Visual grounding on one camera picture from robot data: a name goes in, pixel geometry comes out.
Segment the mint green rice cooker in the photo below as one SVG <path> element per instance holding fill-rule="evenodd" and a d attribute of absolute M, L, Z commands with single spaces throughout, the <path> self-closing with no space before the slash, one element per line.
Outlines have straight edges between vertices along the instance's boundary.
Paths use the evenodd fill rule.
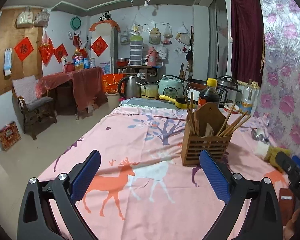
<path fill-rule="evenodd" d="M 169 96 L 173 99 L 181 98 L 183 96 L 184 83 L 178 77 L 171 75 L 163 76 L 158 83 L 159 95 Z"/>

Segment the stacked grey steamer containers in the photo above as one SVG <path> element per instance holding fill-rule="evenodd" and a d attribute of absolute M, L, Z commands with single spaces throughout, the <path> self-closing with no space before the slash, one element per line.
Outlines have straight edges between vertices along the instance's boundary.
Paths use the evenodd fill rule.
<path fill-rule="evenodd" d="M 142 65 L 143 38 L 140 35 L 132 35 L 130 38 L 130 61 L 131 66 Z"/>

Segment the red gift box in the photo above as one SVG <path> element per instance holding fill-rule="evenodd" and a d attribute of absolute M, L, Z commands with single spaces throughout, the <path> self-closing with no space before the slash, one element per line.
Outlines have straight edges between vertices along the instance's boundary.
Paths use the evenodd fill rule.
<path fill-rule="evenodd" d="M 124 77 L 126 77 L 125 73 L 102 75 L 103 92 L 110 94 L 118 93 L 119 82 Z"/>

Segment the stainless electric kettle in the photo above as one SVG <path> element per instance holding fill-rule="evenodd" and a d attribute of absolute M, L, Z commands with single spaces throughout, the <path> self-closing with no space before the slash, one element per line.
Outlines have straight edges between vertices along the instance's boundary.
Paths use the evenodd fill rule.
<path fill-rule="evenodd" d="M 140 79 L 136 75 L 123 77 L 118 83 L 118 93 L 124 99 L 141 98 Z"/>

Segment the brown plush toy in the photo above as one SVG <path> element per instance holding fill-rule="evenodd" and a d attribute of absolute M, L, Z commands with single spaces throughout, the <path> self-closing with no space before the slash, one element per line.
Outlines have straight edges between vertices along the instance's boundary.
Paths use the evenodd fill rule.
<path fill-rule="evenodd" d="M 283 169 L 276 162 L 276 156 L 279 152 L 283 152 L 288 157 L 291 155 L 291 150 L 289 149 L 274 147 L 270 143 L 265 143 L 262 141 L 259 141 L 256 148 L 253 150 L 254 155 L 283 173 Z"/>

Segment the green round plate on wall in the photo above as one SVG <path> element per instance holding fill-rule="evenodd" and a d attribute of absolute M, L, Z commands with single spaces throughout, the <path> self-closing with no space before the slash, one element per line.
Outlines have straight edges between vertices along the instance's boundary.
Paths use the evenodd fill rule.
<path fill-rule="evenodd" d="M 70 20 L 70 27 L 72 30 L 77 31 L 82 25 L 81 19 L 77 16 Z"/>

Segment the soy sauce bottle yellow cap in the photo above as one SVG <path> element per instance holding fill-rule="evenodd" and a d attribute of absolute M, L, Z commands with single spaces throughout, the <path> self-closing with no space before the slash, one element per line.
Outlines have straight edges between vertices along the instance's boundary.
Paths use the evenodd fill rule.
<path fill-rule="evenodd" d="M 217 80 L 208 78 L 206 82 L 206 88 L 203 89 L 199 94 L 198 108 L 202 107 L 208 102 L 214 103 L 216 106 L 219 105 L 219 94 L 216 88 Z"/>

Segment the red covered side table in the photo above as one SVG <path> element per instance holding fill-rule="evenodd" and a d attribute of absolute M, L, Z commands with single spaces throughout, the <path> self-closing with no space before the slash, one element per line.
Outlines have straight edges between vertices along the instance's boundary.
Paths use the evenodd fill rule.
<path fill-rule="evenodd" d="M 93 101 L 97 106 L 106 102 L 102 88 L 103 71 L 100 67 L 75 70 L 68 73 L 55 73 L 40 78 L 36 84 L 36 95 L 41 98 L 48 90 L 71 81 L 76 107 L 79 112 L 85 110 Z"/>

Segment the red box on floor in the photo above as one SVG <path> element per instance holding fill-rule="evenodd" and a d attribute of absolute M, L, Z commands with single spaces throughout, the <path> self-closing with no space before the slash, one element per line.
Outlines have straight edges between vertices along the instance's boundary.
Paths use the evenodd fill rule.
<path fill-rule="evenodd" d="M 10 122 L 0 130 L 0 147 L 3 151 L 9 150 L 21 139 L 15 121 Z"/>

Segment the brown wooden chopstick holder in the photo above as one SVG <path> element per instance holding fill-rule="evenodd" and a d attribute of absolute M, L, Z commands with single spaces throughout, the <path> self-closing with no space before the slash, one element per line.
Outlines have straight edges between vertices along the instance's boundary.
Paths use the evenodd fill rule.
<path fill-rule="evenodd" d="M 183 166 L 199 164 L 199 155 L 207 150 L 216 160 L 222 159 L 230 143 L 231 133 L 226 117 L 216 104 L 208 102 L 186 117 L 185 132 L 181 146 Z"/>

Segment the steel pot with lid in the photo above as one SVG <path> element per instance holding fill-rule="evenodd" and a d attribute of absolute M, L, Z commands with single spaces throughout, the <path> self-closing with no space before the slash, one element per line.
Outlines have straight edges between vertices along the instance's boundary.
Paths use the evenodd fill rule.
<path fill-rule="evenodd" d="M 157 100 L 159 97 L 159 84 L 156 82 L 137 82 L 137 85 L 140 86 L 140 94 L 143 99 L 153 99 Z"/>

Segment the cooking oil bottle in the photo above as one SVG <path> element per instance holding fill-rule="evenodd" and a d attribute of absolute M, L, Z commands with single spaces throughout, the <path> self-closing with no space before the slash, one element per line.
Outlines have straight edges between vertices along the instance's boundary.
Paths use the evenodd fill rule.
<path fill-rule="evenodd" d="M 79 49 L 76 49 L 73 56 L 72 61 L 75 67 L 75 70 L 82 70 L 84 69 L 84 59 L 82 53 L 79 51 Z"/>

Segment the yellow pan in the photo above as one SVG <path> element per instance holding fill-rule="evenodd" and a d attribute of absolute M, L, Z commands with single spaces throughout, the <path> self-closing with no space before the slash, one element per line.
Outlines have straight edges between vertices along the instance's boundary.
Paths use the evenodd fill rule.
<path fill-rule="evenodd" d="M 197 109 L 198 108 L 197 104 L 194 101 L 191 101 L 186 96 L 184 96 L 183 98 L 176 98 L 176 99 L 174 99 L 174 98 L 171 98 L 171 97 L 166 96 L 166 95 L 160 95 L 159 99 L 174 103 L 174 105 L 178 109 L 187 109 L 187 108 L 190 108 L 190 105 L 192 105 L 193 109 Z"/>

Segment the clear plastic bottle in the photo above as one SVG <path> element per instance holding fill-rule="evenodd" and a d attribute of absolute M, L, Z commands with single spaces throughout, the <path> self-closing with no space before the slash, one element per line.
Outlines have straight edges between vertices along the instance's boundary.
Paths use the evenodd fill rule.
<path fill-rule="evenodd" d="M 240 110 L 242 113 L 246 113 L 247 115 L 251 114 L 258 93 L 258 85 L 255 85 L 254 82 L 250 79 L 242 91 L 240 104 Z"/>

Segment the black pressure cooker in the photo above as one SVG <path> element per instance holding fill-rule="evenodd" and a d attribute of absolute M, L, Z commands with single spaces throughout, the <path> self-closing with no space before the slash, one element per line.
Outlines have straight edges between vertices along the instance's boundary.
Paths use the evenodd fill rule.
<path fill-rule="evenodd" d="M 238 88 L 238 82 L 232 76 L 221 76 L 217 79 L 217 92 L 219 94 L 219 108 L 223 108 L 226 103 L 236 103 L 240 101 L 242 91 Z"/>

